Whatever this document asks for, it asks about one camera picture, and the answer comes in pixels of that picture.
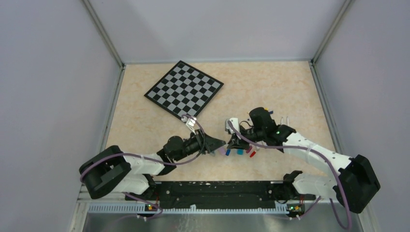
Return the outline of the purple highlighter cap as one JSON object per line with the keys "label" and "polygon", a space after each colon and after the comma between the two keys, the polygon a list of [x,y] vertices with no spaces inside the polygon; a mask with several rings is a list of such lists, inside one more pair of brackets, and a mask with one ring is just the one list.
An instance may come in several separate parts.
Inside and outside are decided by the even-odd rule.
{"label": "purple highlighter cap", "polygon": [[221,155],[223,155],[223,156],[226,155],[226,149],[225,149],[224,147],[219,148],[219,149],[218,149],[218,152],[219,152]]}

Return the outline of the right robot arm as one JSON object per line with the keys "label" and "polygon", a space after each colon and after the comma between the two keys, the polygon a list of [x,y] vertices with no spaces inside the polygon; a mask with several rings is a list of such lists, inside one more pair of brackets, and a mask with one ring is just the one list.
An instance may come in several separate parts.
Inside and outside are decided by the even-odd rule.
{"label": "right robot arm", "polygon": [[289,125],[277,124],[268,110],[258,107],[250,111],[252,122],[244,128],[238,118],[225,121],[231,135],[229,149],[247,150],[251,145],[297,157],[325,173],[325,176],[293,171],[283,178],[283,192],[289,199],[311,194],[338,200],[350,212],[364,211],[381,186],[368,158],[351,157],[314,143]]}

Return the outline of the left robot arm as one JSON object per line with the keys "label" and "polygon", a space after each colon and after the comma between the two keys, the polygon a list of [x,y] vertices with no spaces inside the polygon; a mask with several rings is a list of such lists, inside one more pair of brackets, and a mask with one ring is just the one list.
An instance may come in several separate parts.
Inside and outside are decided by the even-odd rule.
{"label": "left robot arm", "polygon": [[163,148],[153,154],[125,153],[119,146],[112,145],[80,166],[80,181],[93,200],[112,192],[133,193],[149,200],[155,194],[153,176],[169,174],[177,166],[210,154],[225,144],[197,130],[188,139],[170,137]]}

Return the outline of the light blue highlighter cap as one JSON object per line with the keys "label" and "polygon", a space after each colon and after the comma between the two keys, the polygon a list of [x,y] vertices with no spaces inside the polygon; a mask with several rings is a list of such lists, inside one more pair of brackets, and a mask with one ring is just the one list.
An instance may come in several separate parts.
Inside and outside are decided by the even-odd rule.
{"label": "light blue highlighter cap", "polygon": [[237,153],[238,155],[244,155],[244,150],[243,150],[243,149],[238,149],[238,150],[236,151],[236,153]]}

